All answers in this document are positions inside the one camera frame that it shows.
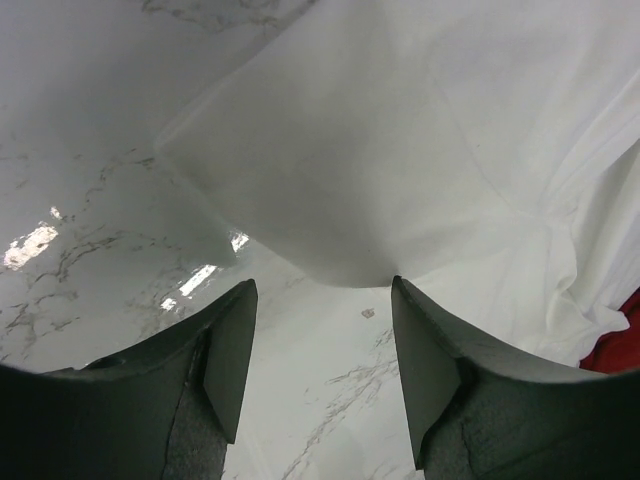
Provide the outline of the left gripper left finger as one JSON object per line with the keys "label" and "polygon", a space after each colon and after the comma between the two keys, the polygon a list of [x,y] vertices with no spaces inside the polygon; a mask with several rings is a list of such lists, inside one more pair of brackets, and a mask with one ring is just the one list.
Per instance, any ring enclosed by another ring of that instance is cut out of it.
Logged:
{"label": "left gripper left finger", "polygon": [[1,369],[5,479],[219,479],[236,439],[256,326],[246,280],[84,368]]}

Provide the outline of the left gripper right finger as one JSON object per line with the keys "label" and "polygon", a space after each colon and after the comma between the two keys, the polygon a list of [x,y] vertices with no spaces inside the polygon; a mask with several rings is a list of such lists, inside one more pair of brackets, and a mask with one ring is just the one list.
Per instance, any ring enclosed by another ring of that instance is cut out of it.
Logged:
{"label": "left gripper right finger", "polygon": [[392,320],[415,468],[428,479],[635,479],[639,375],[543,359],[395,277]]}

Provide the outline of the white t shirt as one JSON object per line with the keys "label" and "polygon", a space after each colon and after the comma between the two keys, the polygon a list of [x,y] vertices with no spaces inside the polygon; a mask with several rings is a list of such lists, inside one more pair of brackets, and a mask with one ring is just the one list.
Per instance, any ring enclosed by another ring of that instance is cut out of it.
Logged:
{"label": "white t shirt", "polygon": [[635,1],[321,1],[159,154],[314,280],[576,365],[639,285]]}

